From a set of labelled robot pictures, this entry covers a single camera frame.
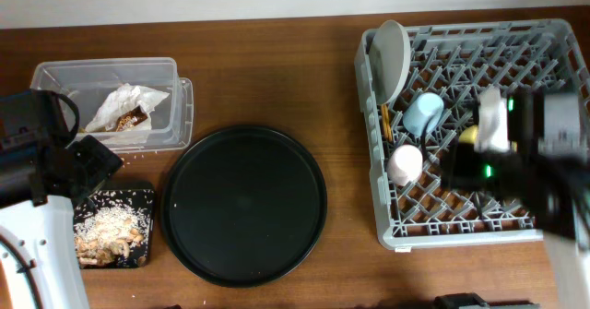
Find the yellow bowl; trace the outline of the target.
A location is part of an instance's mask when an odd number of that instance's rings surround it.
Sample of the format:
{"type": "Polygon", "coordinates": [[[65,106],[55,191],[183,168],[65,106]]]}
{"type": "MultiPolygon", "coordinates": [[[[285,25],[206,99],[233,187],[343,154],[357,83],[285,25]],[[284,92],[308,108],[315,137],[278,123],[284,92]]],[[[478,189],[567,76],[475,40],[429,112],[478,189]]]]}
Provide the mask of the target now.
{"type": "Polygon", "coordinates": [[[478,126],[472,125],[465,129],[459,136],[458,142],[474,145],[478,137],[478,126]]]}

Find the pink cup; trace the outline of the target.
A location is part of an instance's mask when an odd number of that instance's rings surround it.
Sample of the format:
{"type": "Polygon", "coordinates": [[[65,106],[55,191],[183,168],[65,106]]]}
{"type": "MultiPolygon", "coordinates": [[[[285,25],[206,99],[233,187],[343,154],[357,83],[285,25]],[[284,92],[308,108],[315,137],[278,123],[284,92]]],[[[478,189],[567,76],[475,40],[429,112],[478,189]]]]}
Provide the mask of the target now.
{"type": "Polygon", "coordinates": [[[406,185],[417,181],[422,173],[423,157],[421,151],[412,145],[399,146],[390,156],[386,172],[396,185],[406,185]]]}

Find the gold snack wrapper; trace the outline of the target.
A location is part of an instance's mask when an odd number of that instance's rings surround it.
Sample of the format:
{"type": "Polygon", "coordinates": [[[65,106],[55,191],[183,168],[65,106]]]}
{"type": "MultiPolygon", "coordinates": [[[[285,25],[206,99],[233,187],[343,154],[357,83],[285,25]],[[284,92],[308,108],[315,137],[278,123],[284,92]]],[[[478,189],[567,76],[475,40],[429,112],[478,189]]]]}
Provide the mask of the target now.
{"type": "Polygon", "coordinates": [[[116,120],[116,132],[123,132],[131,129],[144,121],[146,121],[148,115],[144,113],[140,106],[135,107],[133,110],[124,113],[116,120]]]}

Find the white tissue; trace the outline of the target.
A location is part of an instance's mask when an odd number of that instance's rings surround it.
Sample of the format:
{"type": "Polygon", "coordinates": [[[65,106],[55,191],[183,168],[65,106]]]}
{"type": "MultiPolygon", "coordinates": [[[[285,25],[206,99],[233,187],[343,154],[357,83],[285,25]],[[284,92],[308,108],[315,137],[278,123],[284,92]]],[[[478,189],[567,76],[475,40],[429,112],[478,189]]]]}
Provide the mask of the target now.
{"type": "Polygon", "coordinates": [[[151,130],[151,114],[169,96],[170,94],[165,91],[125,83],[107,96],[84,131],[86,133],[116,132],[116,120],[137,106],[140,106],[147,114],[147,120],[123,132],[151,130]]]}

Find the blue cup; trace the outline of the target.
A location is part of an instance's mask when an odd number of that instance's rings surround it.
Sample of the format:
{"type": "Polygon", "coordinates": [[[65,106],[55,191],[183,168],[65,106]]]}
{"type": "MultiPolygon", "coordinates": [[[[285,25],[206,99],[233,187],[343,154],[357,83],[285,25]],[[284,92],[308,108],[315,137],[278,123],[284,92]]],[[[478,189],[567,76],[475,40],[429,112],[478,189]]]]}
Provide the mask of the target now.
{"type": "Polygon", "coordinates": [[[438,125],[444,110],[443,99],[434,93],[420,94],[403,114],[403,126],[411,134],[421,137],[438,125]]]}

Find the wooden chopstick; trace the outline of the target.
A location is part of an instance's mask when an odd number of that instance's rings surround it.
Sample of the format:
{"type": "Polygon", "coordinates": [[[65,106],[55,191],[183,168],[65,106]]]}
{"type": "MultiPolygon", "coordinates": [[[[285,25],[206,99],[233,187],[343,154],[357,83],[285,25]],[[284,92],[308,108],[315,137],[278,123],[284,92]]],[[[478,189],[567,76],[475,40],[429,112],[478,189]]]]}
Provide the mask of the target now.
{"type": "Polygon", "coordinates": [[[383,134],[384,134],[385,139],[388,142],[391,142],[393,138],[392,138],[391,127],[390,127],[390,123],[389,123],[388,107],[386,104],[381,104],[380,108],[381,108],[381,115],[382,115],[383,134]]]}
{"type": "Polygon", "coordinates": [[[382,104],[381,106],[382,106],[382,116],[383,116],[384,127],[386,130],[386,138],[389,143],[393,143],[393,132],[392,132],[392,127],[391,127],[391,122],[390,122],[389,110],[388,110],[388,107],[386,104],[382,104]]]}

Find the grey plate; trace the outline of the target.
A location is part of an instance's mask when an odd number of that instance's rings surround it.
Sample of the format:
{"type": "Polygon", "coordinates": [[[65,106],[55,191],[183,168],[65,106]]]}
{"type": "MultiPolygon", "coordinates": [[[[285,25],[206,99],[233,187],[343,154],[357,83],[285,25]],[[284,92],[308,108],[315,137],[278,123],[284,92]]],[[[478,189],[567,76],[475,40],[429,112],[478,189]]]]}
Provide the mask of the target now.
{"type": "Polygon", "coordinates": [[[372,85],[378,104],[394,101],[405,86],[410,52],[407,31],[398,22],[387,20],[375,32],[369,59],[372,85]]]}

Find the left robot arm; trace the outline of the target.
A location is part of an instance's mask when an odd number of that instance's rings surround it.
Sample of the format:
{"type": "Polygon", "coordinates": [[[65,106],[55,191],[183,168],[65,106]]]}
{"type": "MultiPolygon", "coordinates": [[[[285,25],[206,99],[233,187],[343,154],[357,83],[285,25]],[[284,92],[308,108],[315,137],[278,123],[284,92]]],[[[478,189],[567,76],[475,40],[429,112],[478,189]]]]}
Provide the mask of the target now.
{"type": "Polygon", "coordinates": [[[15,308],[86,308],[74,209],[123,165],[92,136],[77,140],[65,95],[28,90],[1,100],[1,269],[15,308]]]}

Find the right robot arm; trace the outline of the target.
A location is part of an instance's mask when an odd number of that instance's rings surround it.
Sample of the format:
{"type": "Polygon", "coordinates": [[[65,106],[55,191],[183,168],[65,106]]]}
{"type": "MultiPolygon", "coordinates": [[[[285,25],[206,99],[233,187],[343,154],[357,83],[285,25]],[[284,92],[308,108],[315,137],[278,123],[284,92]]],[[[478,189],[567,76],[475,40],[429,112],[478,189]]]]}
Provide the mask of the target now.
{"type": "Polygon", "coordinates": [[[478,131],[441,157],[442,184],[515,199],[535,219],[560,304],[589,305],[589,137],[574,92],[489,86],[473,104],[478,131]]]}

